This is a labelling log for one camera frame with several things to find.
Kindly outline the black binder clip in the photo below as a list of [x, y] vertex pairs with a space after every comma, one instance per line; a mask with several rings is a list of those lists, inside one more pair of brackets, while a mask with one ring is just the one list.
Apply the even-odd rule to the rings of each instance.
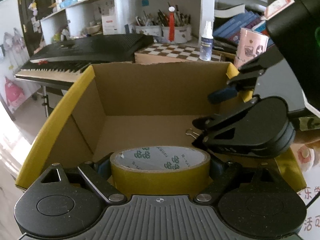
[[185, 134], [188, 135], [188, 136], [190, 136], [190, 137], [192, 137], [192, 138], [194, 138], [195, 140], [196, 140], [196, 139], [202, 140], [202, 139], [204, 138], [204, 136], [203, 136], [202, 133], [197, 132], [197, 131], [193, 130], [192, 128], [187, 129], [187, 130], [185, 131]]

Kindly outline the yellow tape roll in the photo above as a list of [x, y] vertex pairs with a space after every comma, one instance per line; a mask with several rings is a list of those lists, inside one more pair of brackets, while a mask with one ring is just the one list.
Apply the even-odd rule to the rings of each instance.
[[150, 146], [115, 152], [110, 157], [113, 182], [132, 195], [189, 195], [209, 181], [210, 155], [180, 146]]

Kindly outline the pink plush pig toy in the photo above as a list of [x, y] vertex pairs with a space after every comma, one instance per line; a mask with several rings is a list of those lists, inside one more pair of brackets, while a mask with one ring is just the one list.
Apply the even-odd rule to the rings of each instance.
[[319, 167], [319, 129], [297, 131], [291, 150], [302, 172]]

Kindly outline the pink cylindrical humidifier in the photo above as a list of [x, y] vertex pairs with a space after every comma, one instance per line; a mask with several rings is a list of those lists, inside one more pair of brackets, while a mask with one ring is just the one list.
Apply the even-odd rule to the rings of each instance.
[[239, 68], [267, 49], [268, 36], [247, 28], [241, 28], [234, 65]]

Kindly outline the white spray bottle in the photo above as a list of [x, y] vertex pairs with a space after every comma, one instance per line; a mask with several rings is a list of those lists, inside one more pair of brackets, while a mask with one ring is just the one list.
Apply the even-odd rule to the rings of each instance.
[[214, 38], [212, 30], [212, 22], [206, 21], [206, 24], [203, 29], [200, 43], [200, 60], [210, 61], [212, 56]]

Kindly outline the yellow cardboard box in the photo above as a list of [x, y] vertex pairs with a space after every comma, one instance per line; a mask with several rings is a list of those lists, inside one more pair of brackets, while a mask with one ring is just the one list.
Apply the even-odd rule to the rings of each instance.
[[46, 120], [16, 179], [26, 190], [52, 163], [73, 168], [112, 152], [190, 147], [192, 121], [230, 113], [250, 94], [211, 105], [207, 95], [238, 75], [229, 62], [114, 62], [89, 66]]

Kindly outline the wooden chessboard box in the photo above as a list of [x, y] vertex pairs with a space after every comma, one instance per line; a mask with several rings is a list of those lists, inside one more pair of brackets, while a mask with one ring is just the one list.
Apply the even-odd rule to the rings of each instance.
[[135, 62], [140, 64], [197, 62], [200, 50], [189, 46], [154, 43], [135, 52]]

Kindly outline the white bookshelf unit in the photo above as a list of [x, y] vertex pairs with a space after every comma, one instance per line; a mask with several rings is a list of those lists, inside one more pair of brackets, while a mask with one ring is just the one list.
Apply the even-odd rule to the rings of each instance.
[[214, 11], [224, 7], [244, 4], [247, 9], [263, 12], [267, 0], [82, 0], [43, 18], [41, 22], [43, 38], [51, 44], [53, 36], [63, 27], [68, 27], [72, 36], [78, 37], [90, 22], [98, 20], [96, 10], [99, 1], [114, 7], [117, 31], [126, 32], [128, 25], [134, 24], [136, 16], [145, 12], [156, 16], [159, 10], [167, 12], [170, 5], [191, 16], [192, 40], [189, 46], [198, 46], [204, 24], [214, 20]]

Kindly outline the pink cartoon desk mat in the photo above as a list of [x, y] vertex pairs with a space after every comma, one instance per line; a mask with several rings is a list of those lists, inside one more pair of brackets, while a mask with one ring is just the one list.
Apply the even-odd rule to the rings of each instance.
[[[319, 150], [319, 129], [298, 131], [295, 142]], [[307, 188], [301, 196], [307, 206], [307, 217], [299, 235], [302, 239], [319, 239], [319, 163], [304, 173], [304, 178]]]

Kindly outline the black electronic keyboard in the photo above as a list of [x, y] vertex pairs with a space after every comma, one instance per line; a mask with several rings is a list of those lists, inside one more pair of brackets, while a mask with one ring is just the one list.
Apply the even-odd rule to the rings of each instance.
[[20, 80], [75, 82], [91, 64], [132, 62], [135, 52], [153, 44], [144, 34], [96, 35], [45, 46], [15, 74]]

